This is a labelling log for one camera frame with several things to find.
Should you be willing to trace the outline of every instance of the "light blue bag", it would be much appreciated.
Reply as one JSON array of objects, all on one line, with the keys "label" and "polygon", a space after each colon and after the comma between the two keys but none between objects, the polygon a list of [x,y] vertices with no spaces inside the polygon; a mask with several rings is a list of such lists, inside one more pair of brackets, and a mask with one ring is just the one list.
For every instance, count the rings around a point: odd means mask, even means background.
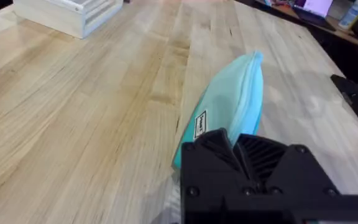
[{"label": "light blue bag", "polygon": [[179,143],[174,167],[181,166],[181,145],[207,131],[225,128],[232,145],[240,134],[256,134],[263,101],[262,60],[260,52],[242,55],[211,80]]}]

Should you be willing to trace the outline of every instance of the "butcher block countertop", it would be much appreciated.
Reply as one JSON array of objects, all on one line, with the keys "label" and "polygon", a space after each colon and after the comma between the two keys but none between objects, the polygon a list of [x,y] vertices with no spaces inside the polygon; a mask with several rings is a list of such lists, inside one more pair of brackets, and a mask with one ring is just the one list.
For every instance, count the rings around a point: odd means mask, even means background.
[{"label": "butcher block countertop", "polygon": [[0,11],[0,224],[180,220],[180,136],[209,81],[264,54],[258,134],[358,194],[358,119],[303,27],[234,1],[133,0],[79,40]]}]

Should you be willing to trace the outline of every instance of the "wood grain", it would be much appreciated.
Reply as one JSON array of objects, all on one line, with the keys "label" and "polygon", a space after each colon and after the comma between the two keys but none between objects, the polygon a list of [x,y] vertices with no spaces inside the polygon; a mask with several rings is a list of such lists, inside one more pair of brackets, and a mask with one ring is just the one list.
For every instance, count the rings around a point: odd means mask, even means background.
[{"label": "wood grain", "polygon": [[204,88],[265,58],[259,135],[358,194],[358,119],[303,27],[234,1],[125,4],[85,40],[0,12],[0,223],[180,221],[173,154]]}]

